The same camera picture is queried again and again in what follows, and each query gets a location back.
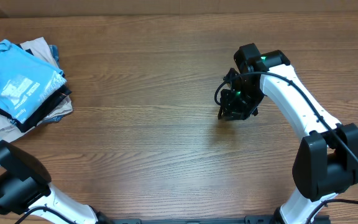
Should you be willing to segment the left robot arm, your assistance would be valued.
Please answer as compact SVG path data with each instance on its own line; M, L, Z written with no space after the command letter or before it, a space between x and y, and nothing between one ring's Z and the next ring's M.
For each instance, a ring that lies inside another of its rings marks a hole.
M18 222L34 215L52 223L110 223L102 212L73 200L52 184L43 164L0 137L0 214Z

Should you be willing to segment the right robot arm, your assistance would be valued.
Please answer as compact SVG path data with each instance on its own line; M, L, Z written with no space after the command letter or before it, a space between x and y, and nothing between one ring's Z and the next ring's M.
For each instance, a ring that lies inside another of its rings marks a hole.
M218 118L245 120L269 97L300 140L293 164L295 189L272 215L249 215L247 223L329 223L318 212L358 183L358 127L330 115L301 83L280 50L261 54L254 44L234 54L236 68L215 92Z

